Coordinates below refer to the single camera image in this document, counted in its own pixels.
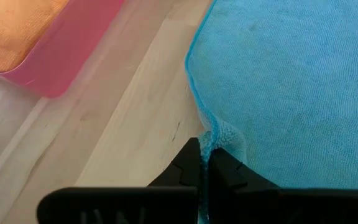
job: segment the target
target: light wood floor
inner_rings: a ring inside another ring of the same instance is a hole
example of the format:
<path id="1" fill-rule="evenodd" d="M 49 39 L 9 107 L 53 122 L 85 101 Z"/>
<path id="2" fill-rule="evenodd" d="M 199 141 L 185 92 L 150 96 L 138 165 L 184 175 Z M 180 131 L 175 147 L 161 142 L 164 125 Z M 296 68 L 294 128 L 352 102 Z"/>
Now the light wood floor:
<path id="1" fill-rule="evenodd" d="M 209 4 L 127 0 L 57 99 L 0 81 L 0 223 L 62 187 L 145 186 L 202 132 L 183 59 Z"/>

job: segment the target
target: pink basket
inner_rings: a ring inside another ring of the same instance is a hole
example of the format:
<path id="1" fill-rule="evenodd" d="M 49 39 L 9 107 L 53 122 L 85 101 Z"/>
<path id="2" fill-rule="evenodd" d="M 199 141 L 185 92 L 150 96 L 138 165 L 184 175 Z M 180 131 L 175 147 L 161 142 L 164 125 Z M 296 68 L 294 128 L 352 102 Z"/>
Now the pink basket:
<path id="1" fill-rule="evenodd" d="M 0 78 L 46 97 L 61 95 L 124 0 L 70 0 L 25 60 Z"/>

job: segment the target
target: orange towel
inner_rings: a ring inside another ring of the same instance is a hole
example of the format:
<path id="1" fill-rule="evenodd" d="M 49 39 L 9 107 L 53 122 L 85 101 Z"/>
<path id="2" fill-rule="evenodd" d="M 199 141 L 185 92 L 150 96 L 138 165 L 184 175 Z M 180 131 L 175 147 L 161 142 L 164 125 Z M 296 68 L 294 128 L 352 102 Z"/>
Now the orange towel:
<path id="1" fill-rule="evenodd" d="M 16 68 L 69 0 L 0 0 L 0 72 Z"/>

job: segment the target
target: blue microfiber towel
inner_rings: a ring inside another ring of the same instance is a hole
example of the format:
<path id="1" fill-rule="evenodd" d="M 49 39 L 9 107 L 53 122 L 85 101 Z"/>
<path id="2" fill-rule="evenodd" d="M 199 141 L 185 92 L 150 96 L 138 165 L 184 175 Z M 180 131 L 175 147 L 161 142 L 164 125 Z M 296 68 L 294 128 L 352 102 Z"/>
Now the blue microfiber towel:
<path id="1" fill-rule="evenodd" d="M 358 0 L 215 0 L 186 69 L 204 163 L 281 187 L 358 189 Z"/>

